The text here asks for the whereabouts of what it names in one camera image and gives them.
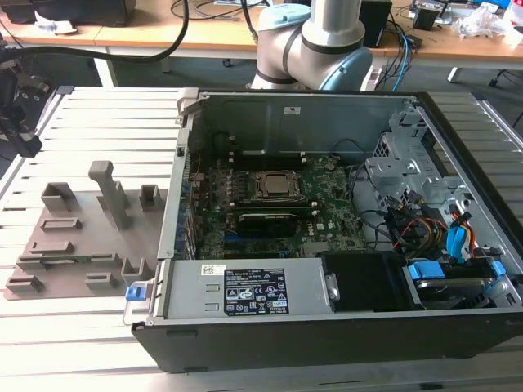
black box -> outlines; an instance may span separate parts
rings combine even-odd
[[[311,0],[285,0],[285,2],[311,5]],[[360,20],[365,26],[363,44],[366,47],[379,47],[391,7],[391,0],[362,0]]]
[[[109,27],[124,26],[136,0],[33,0],[13,4],[0,0],[0,6],[12,23],[34,23],[34,12],[50,20],[68,20],[75,24],[94,24]]]

computer case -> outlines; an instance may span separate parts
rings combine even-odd
[[[0,0],[0,6],[12,23],[36,21],[34,12],[50,20],[68,20],[72,24],[124,26],[136,6],[136,0]]]

wooden desk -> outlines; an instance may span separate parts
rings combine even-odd
[[[96,35],[102,30],[101,26],[78,26],[76,34],[52,36],[46,35],[37,29],[33,24],[12,24],[7,15],[0,11],[0,20],[7,27],[7,32],[0,24],[0,33],[8,42],[15,43],[10,33],[22,44],[28,47],[38,45],[60,45],[67,47],[74,46],[95,46]]]
[[[396,15],[399,8],[409,0],[393,0],[392,9],[396,21],[406,33],[420,37],[422,47],[415,56],[417,65],[459,68],[523,69],[523,46],[510,48],[503,37],[461,39],[450,26],[435,27],[427,32],[412,29],[412,20]],[[136,10],[126,28],[79,26],[79,34],[60,37],[43,37],[31,25],[11,24],[5,15],[0,15],[9,30],[27,46],[52,44],[63,46],[88,46],[89,49],[119,55],[150,56],[168,47],[178,35],[181,19],[170,12],[172,0],[137,0]],[[228,11],[228,6],[209,5],[204,10],[209,14]],[[255,27],[259,7],[251,8]],[[181,14],[182,7],[177,8]],[[191,20],[184,42],[173,56],[213,57],[231,59],[255,59],[256,45],[245,24],[243,15],[238,20]],[[7,41],[12,39],[0,27]],[[386,33],[379,48],[372,49],[374,65],[380,66],[396,56],[398,45],[390,33]],[[97,60],[102,84],[115,86],[116,79],[108,61]]]

warning label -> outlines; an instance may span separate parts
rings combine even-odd
[[[284,269],[226,270],[224,309],[228,316],[287,314]]]

blue connector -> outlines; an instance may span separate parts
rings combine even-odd
[[[505,267],[503,267],[503,264],[501,263],[501,261],[493,261],[492,264],[490,265],[490,267],[492,267],[492,270],[494,270],[494,272],[496,273],[496,276],[502,276],[502,275],[505,275],[507,273],[507,271],[505,270]]]
[[[145,287],[128,287],[125,291],[125,299],[127,301],[145,301],[146,298]]]
[[[463,227],[451,227],[447,233],[447,252],[450,257],[457,260],[458,264],[464,264],[465,259],[461,254],[463,245],[467,240],[467,231]]]
[[[441,279],[445,277],[440,263],[437,261],[415,261],[409,265],[412,280],[418,279]]]

